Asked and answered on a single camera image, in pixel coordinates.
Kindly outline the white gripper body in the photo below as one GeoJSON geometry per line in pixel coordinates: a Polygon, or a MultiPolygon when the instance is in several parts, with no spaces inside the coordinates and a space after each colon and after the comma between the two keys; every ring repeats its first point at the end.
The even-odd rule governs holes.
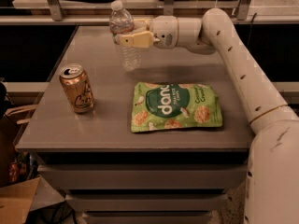
{"type": "Polygon", "coordinates": [[[172,49],[178,42],[178,19],[174,16],[159,16],[149,25],[154,35],[154,46],[159,49],[172,49]]]}

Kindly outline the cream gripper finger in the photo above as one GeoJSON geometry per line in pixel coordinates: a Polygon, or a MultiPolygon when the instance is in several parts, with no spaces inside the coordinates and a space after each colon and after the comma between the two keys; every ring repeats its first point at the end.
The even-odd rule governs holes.
{"type": "Polygon", "coordinates": [[[150,22],[151,19],[145,19],[145,18],[134,19],[134,23],[135,23],[134,31],[135,32],[148,31],[150,29],[150,22]]]}
{"type": "Polygon", "coordinates": [[[155,37],[152,32],[144,31],[139,33],[118,34],[114,36],[114,41],[124,47],[145,49],[159,42],[160,39],[155,37]]]}

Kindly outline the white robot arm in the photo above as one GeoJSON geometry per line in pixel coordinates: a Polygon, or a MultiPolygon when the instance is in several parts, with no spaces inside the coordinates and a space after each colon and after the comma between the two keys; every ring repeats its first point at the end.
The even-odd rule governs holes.
{"type": "Polygon", "coordinates": [[[251,56],[229,16],[212,8],[201,19],[138,19],[132,31],[114,39],[127,47],[183,47],[193,53],[214,47],[255,133],[249,152],[244,224],[299,224],[299,118],[251,56]]]}

